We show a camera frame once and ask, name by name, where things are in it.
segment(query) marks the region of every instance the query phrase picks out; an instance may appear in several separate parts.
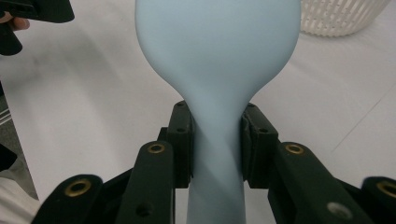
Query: white table surface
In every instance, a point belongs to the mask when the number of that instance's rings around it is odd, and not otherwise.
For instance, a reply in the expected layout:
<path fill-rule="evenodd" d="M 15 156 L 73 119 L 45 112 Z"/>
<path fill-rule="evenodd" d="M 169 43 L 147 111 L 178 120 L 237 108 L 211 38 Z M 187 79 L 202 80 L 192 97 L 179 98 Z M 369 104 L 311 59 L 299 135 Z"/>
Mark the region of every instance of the white table surface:
<path fill-rule="evenodd" d="M 104 181 L 134 166 L 181 97 L 149 67 L 134 30 L 134 1 L 71 1 L 74 21 L 32 21 L 23 51 L 0 57 L 0 78 L 43 202 L 63 180 Z M 396 1 L 365 30 L 301 34 L 283 71 L 252 99 L 282 141 L 310 147 L 355 186 L 396 178 Z M 274 223 L 265 190 L 246 188 L 247 223 Z M 177 223 L 187 191 L 177 191 Z"/>

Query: white basket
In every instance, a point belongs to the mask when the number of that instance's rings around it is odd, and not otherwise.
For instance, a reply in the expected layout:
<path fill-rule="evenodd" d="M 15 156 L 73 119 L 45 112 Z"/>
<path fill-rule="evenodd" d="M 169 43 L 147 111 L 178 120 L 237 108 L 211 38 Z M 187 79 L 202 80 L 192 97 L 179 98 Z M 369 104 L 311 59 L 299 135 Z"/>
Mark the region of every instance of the white basket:
<path fill-rule="evenodd" d="M 312 35 L 350 35 L 369 25 L 390 0 L 301 0 L 301 30 Z"/>

